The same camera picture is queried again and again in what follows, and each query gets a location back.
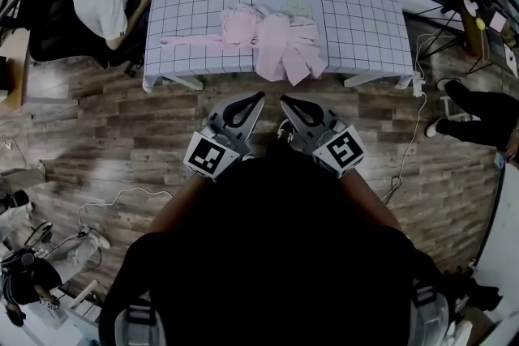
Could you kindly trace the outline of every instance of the black pants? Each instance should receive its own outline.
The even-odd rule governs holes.
[[[503,151],[519,116],[519,101],[496,92],[472,92],[463,84],[451,81],[445,91],[464,111],[481,118],[480,122],[440,120],[437,130],[462,142],[497,147]]]

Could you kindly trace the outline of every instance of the black shirt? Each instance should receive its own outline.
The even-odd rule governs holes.
[[[168,344],[407,344],[414,247],[367,224],[307,158],[255,159],[221,177],[180,229],[127,251],[101,311],[150,291]]]
[[[26,305],[40,300],[35,285],[50,291],[62,284],[56,270],[44,259],[36,258],[25,272],[2,278],[2,293],[11,304]]]

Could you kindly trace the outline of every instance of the white t-shirt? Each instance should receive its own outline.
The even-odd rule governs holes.
[[[96,35],[111,41],[126,33],[128,22],[124,10],[128,0],[73,1],[79,20]]]

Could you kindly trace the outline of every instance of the pink towel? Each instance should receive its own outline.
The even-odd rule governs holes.
[[[221,12],[221,34],[166,36],[163,47],[206,45],[222,50],[258,49],[256,72],[269,81],[297,84],[309,74],[320,76],[327,63],[319,57],[319,31],[311,19],[269,14],[260,6],[239,4]]]

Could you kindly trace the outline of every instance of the black chair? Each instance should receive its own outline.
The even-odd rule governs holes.
[[[31,31],[29,52],[38,62],[88,56],[106,68],[129,61],[125,74],[141,66],[146,49],[146,33],[135,33],[117,51],[109,50],[103,38],[90,31],[77,17],[72,0],[21,0],[18,21]]]

